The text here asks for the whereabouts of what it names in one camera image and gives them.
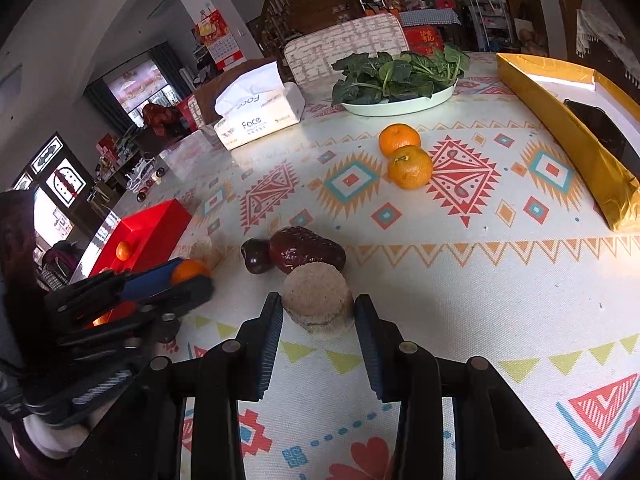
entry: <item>tissue pack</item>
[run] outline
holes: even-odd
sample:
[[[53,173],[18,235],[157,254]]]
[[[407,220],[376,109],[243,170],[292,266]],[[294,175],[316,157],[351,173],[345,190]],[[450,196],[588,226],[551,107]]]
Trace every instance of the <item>tissue pack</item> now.
[[[299,123],[304,107],[305,99],[298,86],[284,83],[282,88],[243,100],[226,113],[214,128],[225,148],[232,150]]]

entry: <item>green triangle pattern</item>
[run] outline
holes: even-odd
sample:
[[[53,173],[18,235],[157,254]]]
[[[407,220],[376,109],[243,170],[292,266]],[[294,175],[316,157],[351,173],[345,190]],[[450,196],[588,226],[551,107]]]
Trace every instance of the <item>green triangle pattern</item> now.
[[[561,373],[568,375],[580,355],[582,355],[582,350],[570,354],[552,355],[549,360]]]
[[[609,355],[611,354],[611,350],[613,349],[613,345],[615,345],[615,341],[613,343],[606,343],[604,345],[596,346],[595,348],[589,348],[589,352],[591,355],[596,358],[596,361],[601,365],[607,362],[609,359]]]
[[[211,320],[204,316],[193,316],[193,321],[196,324],[196,328],[202,328],[203,326],[211,323]]]
[[[289,358],[290,363],[295,363],[317,350],[316,348],[311,348],[311,346],[305,346],[298,343],[287,343],[286,341],[281,341],[280,344],[282,345],[284,353]]]
[[[351,372],[351,370],[362,362],[362,357],[359,355],[340,354],[330,350],[325,350],[325,352],[327,357],[331,360],[332,365],[334,365],[335,371],[340,375]]]
[[[238,329],[235,326],[225,325],[224,323],[216,323],[216,325],[218,326],[220,339],[229,339],[238,332]]]
[[[539,361],[539,357],[533,357],[531,359],[501,361],[498,364],[505,372],[507,372],[511,379],[517,383],[521,383]]]
[[[638,342],[638,336],[640,334],[630,335],[629,337],[625,337],[620,340],[620,344],[625,348],[627,352],[630,354],[633,353],[634,348],[636,347],[636,343]]]

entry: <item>small orange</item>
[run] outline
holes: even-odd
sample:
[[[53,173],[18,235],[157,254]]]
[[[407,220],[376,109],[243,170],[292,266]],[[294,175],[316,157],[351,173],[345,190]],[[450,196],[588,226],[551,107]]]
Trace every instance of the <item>small orange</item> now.
[[[116,247],[116,258],[123,262],[126,262],[132,254],[133,248],[129,242],[123,240]]]
[[[177,285],[199,274],[204,274],[205,276],[211,275],[207,266],[200,260],[184,260],[176,265],[174,272],[171,273],[170,282],[172,285]]]
[[[402,189],[418,189],[431,178],[433,161],[418,146],[403,146],[392,153],[387,171],[389,179]]]
[[[380,151],[386,158],[389,158],[398,148],[403,146],[420,148],[421,143],[420,134],[408,124],[392,124],[382,130],[378,136]]]

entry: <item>leafy green vegetable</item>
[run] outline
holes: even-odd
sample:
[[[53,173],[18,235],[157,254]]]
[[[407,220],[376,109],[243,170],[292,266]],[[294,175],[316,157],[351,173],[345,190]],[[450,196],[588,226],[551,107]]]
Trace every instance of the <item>leafy green vegetable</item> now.
[[[452,44],[435,50],[432,56],[401,52],[393,59],[388,52],[351,54],[333,63],[345,79],[334,85],[333,104],[376,104],[383,98],[389,102],[431,97],[455,84],[468,70],[470,59]]]

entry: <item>metal screw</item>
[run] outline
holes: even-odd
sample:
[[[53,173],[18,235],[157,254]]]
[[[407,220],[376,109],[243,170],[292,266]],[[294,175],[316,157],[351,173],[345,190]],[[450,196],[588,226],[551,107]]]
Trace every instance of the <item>metal screw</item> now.
[[[403,354],[415,354],[418,351],[418,345],[412,341],[402,341],[398,349]]]
[[[149,366],[151,367],[152,370],[158,372],[160,370],[164,370],[166,368],[166,366],[169,364],[169,359],[166,357],[154,357],[151,360],[151,363],[149,364]]]
[[[474,357],[471,359],[471,365],[476,370],[487,370],[489,367],[489,361],[487,361],[484,357]]]
[[[142,346],[142,338],[129,337],[124,340],[124,348],[139,348]]]
[[[222,343],[222,349],[228,354],[233,354],[237,352],[242,345],[236,339],[229,339]]]

